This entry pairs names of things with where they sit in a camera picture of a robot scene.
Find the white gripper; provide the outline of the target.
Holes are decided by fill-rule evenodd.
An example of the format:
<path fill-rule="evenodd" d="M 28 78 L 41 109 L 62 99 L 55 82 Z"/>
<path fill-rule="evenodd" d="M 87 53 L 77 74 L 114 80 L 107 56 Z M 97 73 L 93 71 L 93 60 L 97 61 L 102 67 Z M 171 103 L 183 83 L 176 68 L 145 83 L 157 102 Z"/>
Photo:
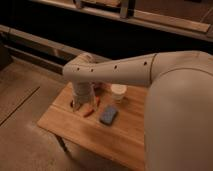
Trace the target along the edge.
<path fill-rule="evenodd" d="M 73 111 L 77 111 L 83 104 L 89 103 L 96 110 L 97 102 L 93 85 L 90 82 L 72 83 Z"/>

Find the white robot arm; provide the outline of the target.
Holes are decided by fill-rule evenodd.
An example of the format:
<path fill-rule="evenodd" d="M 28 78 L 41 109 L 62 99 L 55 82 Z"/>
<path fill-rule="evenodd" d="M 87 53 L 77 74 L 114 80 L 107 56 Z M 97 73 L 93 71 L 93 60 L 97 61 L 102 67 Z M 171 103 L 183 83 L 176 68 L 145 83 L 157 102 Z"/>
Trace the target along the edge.
<path fill-rule="evenodd" d="M 146 171 L 213 171 L 213 55 L 160 52 L 96 63 L 82 53 L 63 67 L 74 101 L 88 102 L 93 82 L 145 86 Z"/>

